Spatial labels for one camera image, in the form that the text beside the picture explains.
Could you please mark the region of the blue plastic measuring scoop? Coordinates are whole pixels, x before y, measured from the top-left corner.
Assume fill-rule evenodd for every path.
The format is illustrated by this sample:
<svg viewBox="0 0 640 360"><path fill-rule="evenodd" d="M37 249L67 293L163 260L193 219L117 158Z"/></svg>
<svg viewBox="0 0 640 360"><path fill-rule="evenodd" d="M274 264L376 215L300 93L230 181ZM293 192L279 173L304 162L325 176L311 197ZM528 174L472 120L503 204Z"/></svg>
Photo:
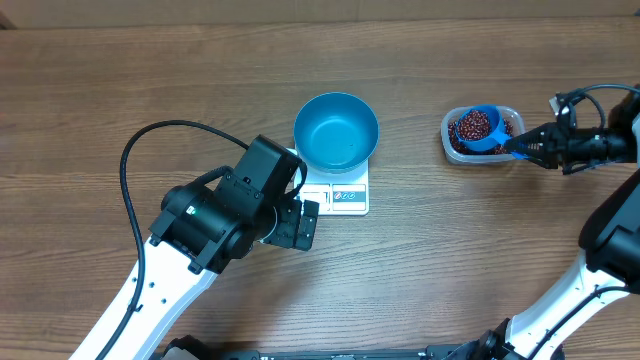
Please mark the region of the blue plastic measuring scoop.
<svg viewBox="0 0 640 360"><path fill-rule="evenodd" d="M490 135L482 140L478 141L464 141L459 138L456 132L456 127L459 119L466 115L471 110L479 110L486 112L490 118L492 131ZM505 120L500 115L500 112L496 105L476 105L472 106L470 110L467 110L456 122L455 122L455 134L459 142L473 152L485 152L491 150L496 146L503 146L504 143L512 138L514 135L510 133L510 129L506 126Z"/></svg>

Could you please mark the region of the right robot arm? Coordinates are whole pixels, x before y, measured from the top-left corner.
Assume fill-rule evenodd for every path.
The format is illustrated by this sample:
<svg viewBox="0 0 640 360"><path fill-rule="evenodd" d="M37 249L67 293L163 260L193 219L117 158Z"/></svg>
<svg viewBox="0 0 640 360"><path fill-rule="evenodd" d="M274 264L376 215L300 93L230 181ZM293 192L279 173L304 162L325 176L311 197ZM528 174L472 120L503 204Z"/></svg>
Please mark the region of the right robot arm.
<svg viewBox="0 0 640 360"><path fill-rule="evenodd" d="M545 169L570 175L611 163L639 161L639 88L601 112L593 128L577 125L575 107L592 88L558 93L555 121L508 140L506 149ZM531 307L450 353L455 359L561 359L562 345L607 305L639 291L639 175L633 173L588 218L579 253Z"/></svg>

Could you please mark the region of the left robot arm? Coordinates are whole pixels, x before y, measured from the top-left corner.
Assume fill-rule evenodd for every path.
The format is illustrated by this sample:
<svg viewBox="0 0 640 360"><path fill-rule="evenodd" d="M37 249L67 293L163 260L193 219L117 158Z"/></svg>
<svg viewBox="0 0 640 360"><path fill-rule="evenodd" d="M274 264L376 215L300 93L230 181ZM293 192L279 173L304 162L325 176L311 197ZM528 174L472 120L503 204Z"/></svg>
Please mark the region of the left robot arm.
<svg viewBox="0 0 640 360"><path fill-rule="evenodd" d="M256 137L235 167L221 166L172 188L139 258L75 359L148 359L180 315L255 243L310 249L318 205L290 189L307 166Z"/></svg>

